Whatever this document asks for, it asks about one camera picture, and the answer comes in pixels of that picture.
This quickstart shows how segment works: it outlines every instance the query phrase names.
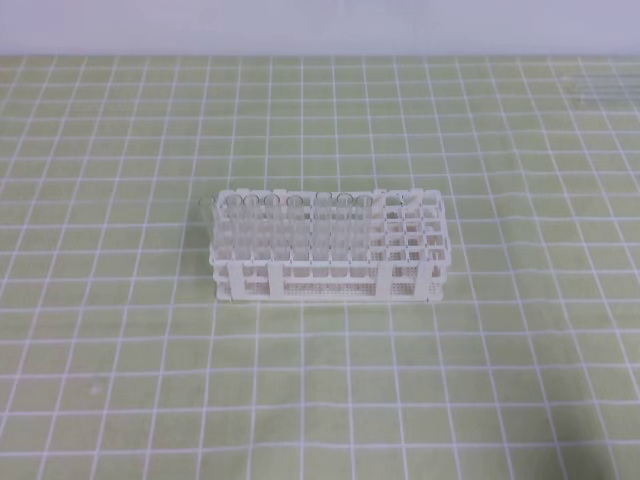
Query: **green surface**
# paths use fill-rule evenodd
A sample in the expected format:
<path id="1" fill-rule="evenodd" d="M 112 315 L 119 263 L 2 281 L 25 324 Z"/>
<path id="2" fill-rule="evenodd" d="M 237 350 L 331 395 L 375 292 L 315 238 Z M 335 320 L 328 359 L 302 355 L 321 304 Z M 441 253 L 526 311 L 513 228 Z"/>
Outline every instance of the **green surface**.
<path id="1" fill-rule="evenodd" d="M 0 58 L 0 478 L 637 479 L 607 58 Z M 196 200 L 439 189 L 436 305 L 214 301 Z"/>

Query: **test tube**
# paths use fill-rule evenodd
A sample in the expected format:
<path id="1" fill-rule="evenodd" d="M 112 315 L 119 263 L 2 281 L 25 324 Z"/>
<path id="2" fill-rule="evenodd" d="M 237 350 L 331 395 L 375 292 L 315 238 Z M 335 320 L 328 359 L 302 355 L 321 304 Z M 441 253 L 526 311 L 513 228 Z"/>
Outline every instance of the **test tube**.
<path id="1" fill-rule="evenodd" d="M 331 258 L 347 261 L 349 250 L 349 224 L 353 197 L 349 193 L 341 193 L 336 199 L 336 221 L 331 232 Z"/>
<path id="2" fill-rule="evenodd" d="M 264 259 L 264 236 L 260 233 L 260 223 L 262 221 L 262 209 L 260 197 L 255 194 L 244 197 L 244 227 L 243 234 L 248 237 L 247 243 L 251 255 L 255 259 Z"/>
<path id="3" fill-rule="evenodd" d="M 313 259 L 329 260 L 329 238 L 331 235 L 331 192 L 318 192 L 314 202 Z"/>
<path id="4" fill-rule="evenodd" d="M 355 261 L 367 260 L 372 205 L 373 199 L 369 195 L 360 195 L 356 198 L 355 220 L 351 237 L 351 258 Z"/>
<path id="5" fill-rule="evenodd" d="M 216 199 L 214 197 L 202 197 L 198 200 L 198 208 L 204 221 L 205 228 L 209 234 L 209 241 L 213 243 L 215 238 L 215 229 L 219 228 L 218 208 L 216 207 Z"/>
<path id="6" fill-rule="evenodd" d="M 271 193 L 264 197 L 264 208 L 268 222 L 267 231 L 269 234 L 269 244 L 273 251 L 273 257 L 277 260 L 288 260 L 289 251 L 285 232 L 282 228 L 280 197 L 275 193 Z"/>
<path id="7" fill-rule="evenodd" d="M 309 260 L 309 227 L 304 219 L 304 201 L 299 195 L 287 198 L 287 218 L 295 261 Z"/>
<path id="8" fill-rule="evenodd" d="M 231 241 L 235 258 L 237 260 L 249 260 L 251 258 L 251 240 L 244 229 L 244 208 L 242 197 L 232 193 L 225 199 L 225 205 L 229 221 L 231 222 Z"/>

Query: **green cutting mat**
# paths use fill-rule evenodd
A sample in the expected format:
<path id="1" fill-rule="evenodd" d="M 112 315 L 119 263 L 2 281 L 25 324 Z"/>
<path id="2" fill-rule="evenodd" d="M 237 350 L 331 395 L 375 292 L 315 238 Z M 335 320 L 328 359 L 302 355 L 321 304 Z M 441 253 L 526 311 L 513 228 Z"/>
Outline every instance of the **green cutting mat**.
<path id="1" fill-rule="evenodd" d="M 636 480 L 618 58 L 0 58 L 0 478 Z M 436 305 L 214 301 L 200 196 L 438 189 Z"/>

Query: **plastic test tube rack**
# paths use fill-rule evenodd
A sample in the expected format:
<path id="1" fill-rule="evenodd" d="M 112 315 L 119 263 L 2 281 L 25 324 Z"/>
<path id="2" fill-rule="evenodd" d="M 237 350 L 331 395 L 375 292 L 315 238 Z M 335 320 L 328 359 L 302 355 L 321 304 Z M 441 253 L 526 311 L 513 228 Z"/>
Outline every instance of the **plastic test tube rack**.
<path id="1" fill-rule="evenodd" d="M 438 191 L 239 189 L 200 207 L 219 299 L 442 299 L 451 246 Z"/>

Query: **clear test tube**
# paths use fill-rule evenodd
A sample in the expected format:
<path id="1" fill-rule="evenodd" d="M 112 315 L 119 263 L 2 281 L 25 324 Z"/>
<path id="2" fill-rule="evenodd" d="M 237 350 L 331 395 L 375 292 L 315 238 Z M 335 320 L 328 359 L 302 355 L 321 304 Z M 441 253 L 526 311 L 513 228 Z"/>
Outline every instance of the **clear test tube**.
<path id="1" fill-rule="evenodd" d="M 209 241 L 213 243 L 215 238 L 215 229 L 219 226 L 219 215 L 216 207 L 216 199 L 214 197 L 202 197 L 198 200 L 198 208 L 205 228 L 209 234 Z"/>
<path id="2" fill-rule="evenodd" d="M 372 205 L 373 198 L 369 195 L 360 195 L 356 198 L 353 235 L 351 236 L 351 258 L 358 262 L 367 260 Z"/>
<path id="3" fill-rule="evenodd" d="M 288 233 L 295 261 L 309 260 L 309 227 L 304 218 L 304 201 L 299 195 L 287 198 Z"/>
<path id="4" fill-rule="evenodd" d="M 249 244 L 250 255 L 255 259 L 261 258 L 262 236 L 259 233 L 260 222 L 262 220 L 262 208 L 260 197 L 255 194 L 244 197 L 244 227 L 243 234 L 246 235 Z"/>
<path id="5" fill-rule="evenodd" d="M 251 240 L 244 229 L 242 197 L 237 193 L 232 193 L 225 199 L 225 206 L 231 222 L 231 241 L 235 258 L 237 260 L 249 260 L 251 258 Z"/>
<path id="6" fill-rule="evenodd" d="M 220 212 L 215 197 L 203 197 L 198 201 L 198 207 L 205 228 L 209 234 L 209 241 L 213 244 L 214 254 L 217 258 L 228 260 L 231 258 L 231 232 L 229 222 L 220 218 Z"/>
<path id="7" fill-rule="evenodd" d="M 331 231 L 331 258 L 347 261 L 349 250 L 349 227 L 353 197 L 349 193 L 341 193 L 336 199 L 336 218 Z"/>
<path id="8" fill-rule="evenodd" d="M 274 193 L 264 197 L 264 208 L 268 222 L 266 230 L 269 235 L 269 245 L 271 246 L 273 257 L 277 260 L 288 260 L 289 251 L 286 234 L 283 230 L 280 197 Z"/>
<path id="9" fill-rule="evenodd" d="M 313 259 L 329 260 L 329 238 L 331 235 L 331 192 L 318 192 L 314 201 L 313 215 Z M 316 271 L 326 276 L 324 269 Z"/>

